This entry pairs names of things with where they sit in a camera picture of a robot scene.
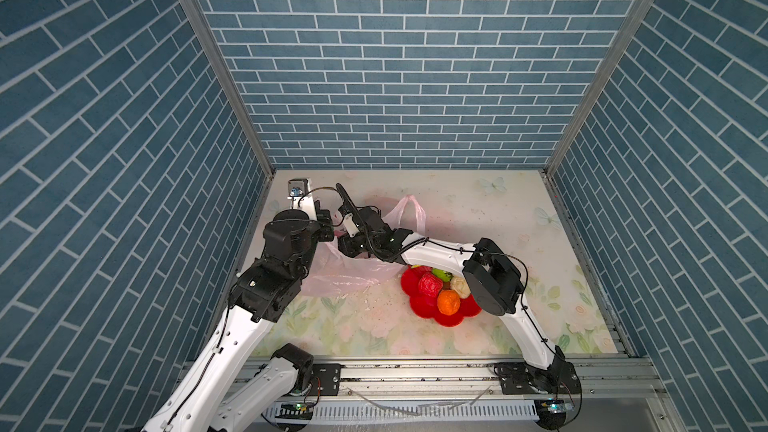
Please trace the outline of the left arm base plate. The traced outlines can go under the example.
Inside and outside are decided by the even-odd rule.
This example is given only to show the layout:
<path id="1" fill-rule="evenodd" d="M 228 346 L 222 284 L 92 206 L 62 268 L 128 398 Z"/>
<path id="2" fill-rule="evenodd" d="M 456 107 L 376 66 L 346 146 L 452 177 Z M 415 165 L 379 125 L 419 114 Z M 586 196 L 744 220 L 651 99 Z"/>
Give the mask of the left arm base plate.
<path id="1" fill-rule="evenodd" d="M 299 384 L 301 397 L 337 396 L 341 382 L 340 363 L 316 363 L 308 369 Z"/>

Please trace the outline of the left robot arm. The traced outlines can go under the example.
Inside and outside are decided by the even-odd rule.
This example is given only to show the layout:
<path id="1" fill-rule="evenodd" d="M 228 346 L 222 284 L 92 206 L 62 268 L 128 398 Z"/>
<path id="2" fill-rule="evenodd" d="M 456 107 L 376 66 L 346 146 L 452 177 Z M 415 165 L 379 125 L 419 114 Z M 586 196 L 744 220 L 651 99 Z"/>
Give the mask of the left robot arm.
<path id="1" fill-rule="evenodd" d="M 246 386 L 230 388 L 308 276 L 316 247 L 334 237 L 331 213 L 297 199 L 263 232 L 264 248 L 233 284 L 213 336 L 146 431 L 243 431 L 281 397 L 304 395 L 314 358 L 293 344 L 273 353 Z"/>

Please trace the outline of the pink plastic bag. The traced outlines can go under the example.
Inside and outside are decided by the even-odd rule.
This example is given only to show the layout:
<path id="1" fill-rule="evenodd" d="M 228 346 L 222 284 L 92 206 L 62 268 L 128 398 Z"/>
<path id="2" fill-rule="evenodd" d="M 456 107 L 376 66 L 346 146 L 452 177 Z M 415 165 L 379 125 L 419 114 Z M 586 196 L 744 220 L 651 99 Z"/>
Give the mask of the pink plastic bag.
<path id="1" fill-rule="evenodd" d="M 320 242 L 313 257 L 301 293 L 310 297 L 337 297 L 362 291 L 386 282 L 406 270 L 406 265 L 388 263 L 375 256 L 348 257 L 338 248 L 339 236 L 331 242 Z"/>

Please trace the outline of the green fake fruit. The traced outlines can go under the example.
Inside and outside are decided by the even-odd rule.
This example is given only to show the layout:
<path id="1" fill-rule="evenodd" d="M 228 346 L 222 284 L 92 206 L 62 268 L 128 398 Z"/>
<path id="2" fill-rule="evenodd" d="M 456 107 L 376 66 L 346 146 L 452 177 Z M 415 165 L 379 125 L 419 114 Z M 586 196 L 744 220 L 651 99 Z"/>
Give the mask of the green fake fruit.
<path id="1" fill-rule="evenodd" d="M 433 268 L 431 270 L 431 273 L 442 280 L 443 282 L 450 282 L 453 278 L 453 274 L 447 271 L 444 271 L 442 269 Z"/>

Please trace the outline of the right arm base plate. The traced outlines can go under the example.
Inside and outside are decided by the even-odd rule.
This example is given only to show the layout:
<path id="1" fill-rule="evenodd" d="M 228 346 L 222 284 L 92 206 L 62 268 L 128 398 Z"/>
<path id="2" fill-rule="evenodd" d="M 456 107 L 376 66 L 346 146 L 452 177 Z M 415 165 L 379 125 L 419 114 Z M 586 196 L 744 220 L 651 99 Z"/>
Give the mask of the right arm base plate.
<path id="1" fill-rule="evenodd" d="M 493 365 L 492 371 L 499 379 L 504 395 L 576 395 L 582 392 L 574 365 L 559 359 L 546 370 L 525 362 L 500 362 Z"/>

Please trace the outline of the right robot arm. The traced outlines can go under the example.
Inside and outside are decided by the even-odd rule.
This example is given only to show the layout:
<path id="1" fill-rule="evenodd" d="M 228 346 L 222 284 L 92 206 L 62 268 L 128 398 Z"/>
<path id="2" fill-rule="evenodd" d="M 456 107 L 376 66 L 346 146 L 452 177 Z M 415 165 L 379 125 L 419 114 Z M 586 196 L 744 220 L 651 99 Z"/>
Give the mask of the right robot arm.
<path id="1" fill-rule="evenodd" d="M 426 266 L 464 279 L 481 310 L 500 318 L 521 350 L 529 382 L 555 393 L 573 376 L 573 364 L 541 330 L 525 299 L 522 272 L 495 242 L 481 238 L 459 244 L 428 238 L 406 228 L 391 228 L 372 207 L 339 208 L 345 233 L 340 251 L 350 257 L 367 252 L 387 263 Z"/>

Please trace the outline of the orange fake tangerine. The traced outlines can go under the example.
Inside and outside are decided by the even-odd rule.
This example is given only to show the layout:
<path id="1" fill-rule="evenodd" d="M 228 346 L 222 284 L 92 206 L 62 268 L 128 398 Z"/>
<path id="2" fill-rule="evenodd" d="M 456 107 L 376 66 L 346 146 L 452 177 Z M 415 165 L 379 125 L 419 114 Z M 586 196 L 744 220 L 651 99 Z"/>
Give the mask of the orange fake tangerine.
<path id="1" fill-rule="evenodd" d="M 436 305 L 440 314 L 454 316 L 461 308 L 461 299 L 454 291 L 445 289 L 438 295 Z"/>

